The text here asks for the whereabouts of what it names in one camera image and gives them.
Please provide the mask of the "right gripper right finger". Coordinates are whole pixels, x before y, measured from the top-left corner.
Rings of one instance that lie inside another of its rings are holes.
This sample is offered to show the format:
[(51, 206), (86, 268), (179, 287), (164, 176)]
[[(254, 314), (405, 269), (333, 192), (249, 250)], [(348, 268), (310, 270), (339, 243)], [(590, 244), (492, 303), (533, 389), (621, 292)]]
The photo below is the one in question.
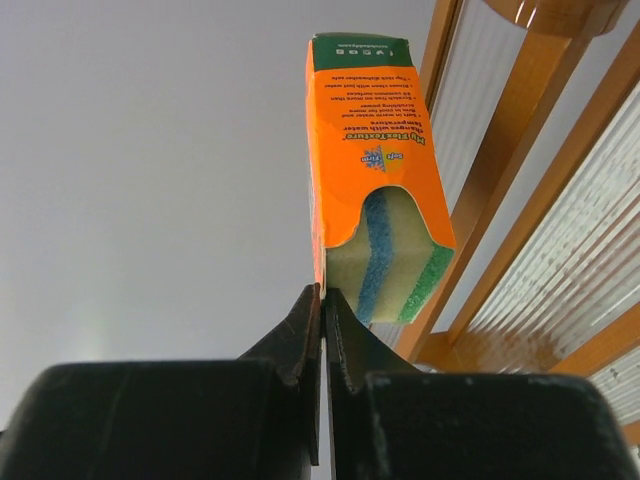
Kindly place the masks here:
[(343, 293), (324, 300), (332, 477), (398, 479), (398, 443), (419, 372), (355, 316)]

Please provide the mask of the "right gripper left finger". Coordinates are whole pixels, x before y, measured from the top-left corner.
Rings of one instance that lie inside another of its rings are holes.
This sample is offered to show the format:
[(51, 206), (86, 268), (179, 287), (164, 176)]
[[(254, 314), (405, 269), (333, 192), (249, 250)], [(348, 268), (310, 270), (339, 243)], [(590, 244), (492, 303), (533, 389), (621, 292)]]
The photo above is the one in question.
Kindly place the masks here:
[(303, 288), (285, 318), (240, 358), (269, 360), (280, 380), (293, 388), (300, 443), (312, 467), (319, 465), (321, 299), (320, 285)]

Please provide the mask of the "orange sponge box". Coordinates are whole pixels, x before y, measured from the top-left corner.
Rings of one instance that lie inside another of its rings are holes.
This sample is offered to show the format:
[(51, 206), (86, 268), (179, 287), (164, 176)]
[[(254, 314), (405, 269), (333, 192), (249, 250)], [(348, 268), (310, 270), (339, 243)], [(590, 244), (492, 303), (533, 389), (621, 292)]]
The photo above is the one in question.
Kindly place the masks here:
[(456, 241), (407, 40), (315, 35), (306, 124), (317, 283), (364, 325), (413, 322)]

